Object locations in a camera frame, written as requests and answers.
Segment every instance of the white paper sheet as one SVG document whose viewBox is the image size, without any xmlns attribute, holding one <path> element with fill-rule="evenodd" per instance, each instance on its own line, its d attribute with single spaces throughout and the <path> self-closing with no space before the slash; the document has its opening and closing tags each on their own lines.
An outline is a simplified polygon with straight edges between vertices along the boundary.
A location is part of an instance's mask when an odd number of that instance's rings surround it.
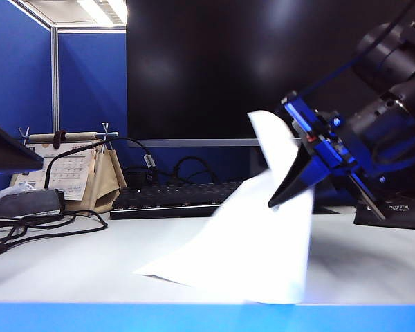
<svg viewBox="0 0 415 332">
<path fill-rule="evenodd" d="M 249 301 L 302 300 L 313 193 L 268 207 L 297 147 L 277 116 L 265 111 L 249 116 L 272 171 L 245 181 L 189 243 L 135 273 Z"/>
</svg>

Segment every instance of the black cable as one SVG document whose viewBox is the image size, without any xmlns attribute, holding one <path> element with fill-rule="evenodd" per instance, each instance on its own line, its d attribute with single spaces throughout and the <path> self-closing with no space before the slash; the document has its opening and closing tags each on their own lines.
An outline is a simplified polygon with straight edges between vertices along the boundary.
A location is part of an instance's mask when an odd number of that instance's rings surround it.
<svg viewBox="0 0 415 332">
<path fill-rule="evenodd" d="M 146 167 L 146 166 L 142 166 L 142 165 L 131 165 L 131 166 L 125 167 L 123 169 L 123 172 L 129 171 L 130 169 L 146 169 L 146 170 L 148 170 L 149 168 Z M 172 174 L 171 173 L 162 171 L 161 169 L 158 169 L 158 168 L 155 169 L 155 172 L 157 172 L 157 173 L 159 173 L 161 175 L 165 175 L 165 176 L 168 176 L 168 177 L 172 177 Z M 177 177 L 177 179 L 180 180 L 181 182 L 184 182 L 184 183 L 189 183 L 191 185 L 194 184 L 194 182 L 189 181 L 187 178 Z"/>
<path fill-rule="evenodd" d="M 97 143 L 93 143 L 90 145 L 85 145 L 83 147 L 78 147 L 77 149 L 72 149 L 70 151 L 64 152 L 62 154 L 58 154 L 56 155 L 49 163 L 48 167 L 46 168 L 46 176 L 45 176 L 45 181 L 44 181 L 44 189 L 48 189 L 49 188 L 49 181 L 50 181 L 50 171 L 52 170 L 53 167 L 53 163 L 57 160 L 60 159 L 62 157 L 66 157 L 66 156 L 70 156 L 71 154 L 76 154 L 78 152 L 82 152 L 82 151 L 86 151 L 89 149 L 92 149 L 94 147 L 98 147 L 100 145 L 109 143 L 109 142 L 114 142 L 116 140 L 128 140 L 130 142 L 134 142 L 137 145 L 139 145 L 141 148 L 143 148 L 143 150 L 145 150 L 146 154 L 151 156 L 151 152 L 148 150 L 148 148 L 146 148 L 146 146 L 144 146 L 142 143 L 138 142 L 137 140 L 134 140 L 133 138 L 127 138 L 127 137 L 117 137 L 117 138 L 111 138 L 108 140 L 102 140 L 100 142 Z"/>
<path fill-rule="evenodd" d="M 207 170 L 207 169 L 204 169 L 203 171 L 194 172 L 194 173 L 190 174 L 186 179 L 189 180 L 190 178 L 192 178 L 194 176 L 197 176 L 199 174 L 208 173 L 208 172 L 209 172 L 209 170 Z"/>
<path fill-rule="evenodd" d="M 78 214 L 90 214 L 92 216 L 96 216 L 98 219 L 98 222 L 102 225 L 100 227 L 91 228 L 87 230 L 77 230 L 72 232 L 62 232 L 62 233 L 52 233 L 52 234 L 39 234 L 31 237 L 25 237 L 20 240 L 12 241 L 16 238 L 23 237 L 25 234 L 27 234 L 28 228 L 34 228 L 39 230 L 46 230 L 46 229 L 54 229 L 54 228 L 60 228 L 62 226 L 68 225 L 74 220 L 76 220 Z M 58 221 L 58 217 L 66 217 L 71 216 L 70 219 L 55 224 L 55 225 L 43 225 L 44 223 L 52 223 L 55 221 Z M 0 224 L 2 227 L 11 227 L 11 230 L 9 231 L 8 235 L 6 237 L 0 238 L 0 254 L 9 250 L 13 246 L 17 246 L 19 244 L 33 241 L 36 239 L 47 239 L 47 238 L 54 238 L 54 237 L 66 237 L 71 235 L 77 235 L 77 234 L 86 234 L 90 232 L 97 232 L 100 230 L 104 230 L 108 227 L 108 224 L 103 220 L 103 218 L 95 211 L 92 210 L 77 210 L 77 211 L 65 211 L 61 214 L 56 214 L 54 216 L 25 216 L 20 219 L 18 218 L 7 218 L 4 217 L 2 219 L 7 219 L 8 221 L 3 221 Z M 23 230 L 19 234 L 14 234 L 18 229 L 23 228 Z"/>
<path fill-rule="evenodd" d="M 386 29 L 380 33 L 380 35 L 370 44 L 368 47 L 366 47 L 361 53 L 356 55 L 353 59 L 346 62 L 336 70 L 334 70 L 332 73 L 328 74 L 327 76 L 324 76 L 321 80 L 318 80 L 317 82 L 313 83 L 312 85 L 306 87 L 302 91 L 299 92 L 298 96 L 300 98 L 308 95 L 309 93 L 313 92 L 323 84 L 326 84 L 330 80 L 333 80 L 335 77 L 337 77 L 339 74 L 341 74 L 346 69 L 352 67 L 355 63 L 360 61 L 367 53 L 369 53 L 371 50 L 373 50 L 377 45 L 379 45 L 380 42 L 392 31 L 393 28 L 401 21 L 401 19 L 407 14 L 407 12 L 412 8 L 412 6 L 415 4 L 415 0 L 410 0 L 407 5 L 401 10 L 399 15 L 395 17 L 395 19 L 386 27 Z"/>
<path fill-rule="evenodd" d="M 209 172 L 209 174 L 210 174 L 210 177 L 211 177 L 211 180 L 212 180 L 212 182 L 213 183 L 219 183 L 220 181 L 219 181 L 219 178 L 218 178 L 218 176 L 212 171 L 212 169 L 210 168 L 210 166 L 209 166 L 209 164 L 205 161 L 205 160 L 203 160 L 202 158 L 199 158 L 199 157 L 197 157 L 197 156 L 186 156 L 186 157 L 184 157 L 184 158 L 181 158 L 177 163 L 176 163 L 176 165 L 174 166 L 174 169 L 173 169 L 173 171 L 172 171 L 172 174 L 174 175 L 174 176 L 176 176 L 176 177 L 178 177 L 178 172 L 179 172 L 179 170 L 180 170 L 180 165 L 182 164 L 182 163 L 184 163 L 186 160 L 196 160 L 196 161 L 198 161 L 199 163 L 201 163 L 205 168 L 206 168 L 206 170 Z"/>
</svg>

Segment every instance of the calendar stand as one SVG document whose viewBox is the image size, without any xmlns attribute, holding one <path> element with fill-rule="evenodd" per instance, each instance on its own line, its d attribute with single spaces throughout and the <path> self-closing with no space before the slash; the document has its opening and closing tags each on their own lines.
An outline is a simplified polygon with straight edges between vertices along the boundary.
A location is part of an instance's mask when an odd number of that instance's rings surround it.
<svg viewBox="0 0 415 332">
<path fill-rule="evenodd" d="M 66 133 L 66 135 L 63 135 L 60 143 L 60 146 L 63 145 L 63 148 L 59 150 L 63 151 L 66 146 L 72 147 L 74 145 L 90 145 L 95 142 L 100 142 L 101 140 L 106 140 L 106 137 L 115 137 L 118 135 L 118 133 L 108 133 L 107 124 L 103 124 L 103 126 L 105 130 L 104 133 Z M 27 131 L 24 139 L 29 147 L 40 145 L 39 147 L 43 146 L 50 148 L 51 151 L 55 151 L 51 147 L 51 145 L 54 145 L 54 135 L 55 134 L 39 134 L 28 136 Z M 89 169 L 86 169 L 86 172 L 88 174 L 84 179 L 86 183 L 82 199 L 67 199 L 66 195 L 66 209 L 94 210 L 97 213 L 109 211 L 112 207 L 113 201 L 119 195 L 120 189 L 126 187 L 125 178 L 123 176 L 120 163 L 118 162 L 117 153 L 114 149 L 112 149 L 112 146 L 110 146 L 110 149 L 107 149 L 105 145 L 95 148 L 95 151 L 92 153 Z M 65 176 L 62 176 L 61 174 L 56 174 L 56 176 L 62 181 L 65 181 Z M 71 182 L 73 181 L 74 176 L 74 174 L 71 175 Z M 11 185 L 14 185 L 18 178 L 21 179 L 21 176 L 18 177 L 18 175 L 14 175 L 11 180 Z M 53 180 L 55 180 L 55 177 L 51 177 L 49 185 L 49 188 L 51 189 L 55 188 L 55 181 Z"/>
</svg>

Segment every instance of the metal rod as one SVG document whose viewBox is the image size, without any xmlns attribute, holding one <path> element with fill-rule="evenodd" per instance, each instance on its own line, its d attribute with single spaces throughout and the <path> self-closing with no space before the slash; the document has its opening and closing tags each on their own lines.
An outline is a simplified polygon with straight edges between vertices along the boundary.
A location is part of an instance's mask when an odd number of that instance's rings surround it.
<svg viewBox="0 0 415 332">
<path fill-rule="evenodd" d="M 58 69 L 58 29 L 50 29 L 50 64 L 52 69 L 52 117 L 53 133 L 60 130 L 59 112 L 59 69 Z"/>
</svg>

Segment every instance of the white ceiling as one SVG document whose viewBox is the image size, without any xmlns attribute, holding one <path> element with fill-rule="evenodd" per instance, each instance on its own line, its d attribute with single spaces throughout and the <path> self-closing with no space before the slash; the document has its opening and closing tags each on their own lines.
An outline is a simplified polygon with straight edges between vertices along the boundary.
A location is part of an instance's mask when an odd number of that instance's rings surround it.
<svg viewBox="0 0 415 332">
<path fill-rule="evenodd" d="M 111 19 L 114 26 L 123 26 L 123 23 L 107 3 L 107 0 L 94 1 Z M 81 7 L 77 0 L 19 0 L 19 2 L 52 25 L 98 27 L 98 24 Z"/>
</svg>

